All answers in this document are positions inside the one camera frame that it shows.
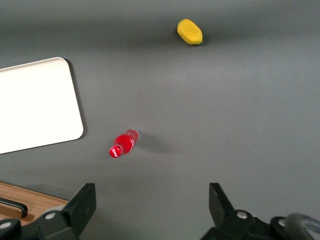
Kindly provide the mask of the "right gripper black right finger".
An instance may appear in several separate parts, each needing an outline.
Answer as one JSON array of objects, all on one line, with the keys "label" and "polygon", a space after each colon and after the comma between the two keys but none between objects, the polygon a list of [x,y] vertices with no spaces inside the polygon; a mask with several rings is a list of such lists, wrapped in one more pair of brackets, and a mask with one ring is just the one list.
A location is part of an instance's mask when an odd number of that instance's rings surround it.
[{"label": "right gripper black right finger", "polygon": [[287,234],[281,222],[284,217],[273,217],[269,223],[242,209],[234,209],[219,183],[209,184],[209,212],[214,226],[202,240],[285,240]]}]

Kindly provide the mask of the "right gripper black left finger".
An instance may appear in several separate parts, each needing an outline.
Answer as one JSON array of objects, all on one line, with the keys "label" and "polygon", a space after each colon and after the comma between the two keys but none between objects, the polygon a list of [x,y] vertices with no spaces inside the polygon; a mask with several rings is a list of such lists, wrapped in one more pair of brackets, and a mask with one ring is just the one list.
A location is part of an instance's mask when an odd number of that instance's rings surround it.
[{"label": "right gripper black left finger", "polygon": [[0,221],[2,240],[78,240],[97,208],[96,186],[86,183],[62,209],[48,210],[22,226],[15,218]]}]

